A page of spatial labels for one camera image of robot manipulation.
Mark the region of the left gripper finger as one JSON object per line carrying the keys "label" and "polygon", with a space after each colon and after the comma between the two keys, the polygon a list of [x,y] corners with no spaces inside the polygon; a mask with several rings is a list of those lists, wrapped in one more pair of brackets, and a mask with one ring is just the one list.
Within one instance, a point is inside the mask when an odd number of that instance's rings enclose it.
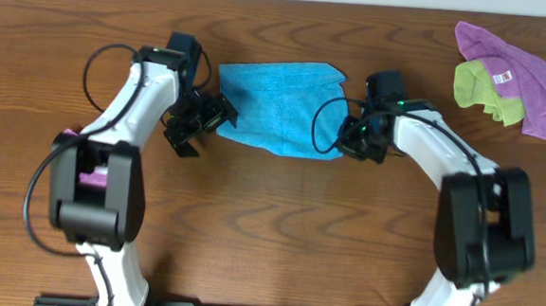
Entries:
{"label": "left gripper finger", "polygon": [[214,132],[226,121],[230,123],[234,128],[237,127],[237,118],[239,113],[224,94],[216,96],[214,98],[213,105],[216,112],[213,120],[210,122],[209,129],[212,132]]}
{"label": "left gripper finger", "polygon": [[198,151],[190,144],[190,135],[176,130],[165,130],[163,135],[180,158],[197,158],[200,156]]}

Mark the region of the blue microfiber cloth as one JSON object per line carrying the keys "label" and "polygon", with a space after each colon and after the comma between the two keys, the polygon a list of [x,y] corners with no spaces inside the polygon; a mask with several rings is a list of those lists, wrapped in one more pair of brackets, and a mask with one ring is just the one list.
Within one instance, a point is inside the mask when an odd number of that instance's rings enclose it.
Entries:
{"label": "blue microfiber cloth", "polygon": [[345,76],[328,63],[223,63],[221,92],[238,111],[237,125],[225,122],[216,134],[278,156],[331,160],[319,154],[337,139],[349,115]]}

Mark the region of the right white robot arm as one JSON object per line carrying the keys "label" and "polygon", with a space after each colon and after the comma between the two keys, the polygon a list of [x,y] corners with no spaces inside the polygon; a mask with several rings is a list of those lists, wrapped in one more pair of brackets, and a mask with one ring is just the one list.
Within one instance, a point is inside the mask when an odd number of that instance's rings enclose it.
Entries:
{"label": "right white robot arm", "polygon": [[426,99],[365,101],[346,117],[336,148],[382,162],[411,157],[439,190],[433,252],[437,269],[406,306],[479,306],[536,260],[530,180],[479,155]]}

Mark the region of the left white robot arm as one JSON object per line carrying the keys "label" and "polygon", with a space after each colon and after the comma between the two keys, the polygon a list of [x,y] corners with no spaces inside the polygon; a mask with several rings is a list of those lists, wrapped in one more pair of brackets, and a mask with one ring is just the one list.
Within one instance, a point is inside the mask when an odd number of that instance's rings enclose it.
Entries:
{"label": "left white robot arm", "polygon": [[144,215],[141,152],[154,127],[181,158],[197,157],[191,139],[212,133],[236,110],[194,85],[197,48],[144,46],[109,107],[79,132],[65,130],[50,159],[49,221],[86,259],[99,294],[91,306],[147,306],[136,237]]}

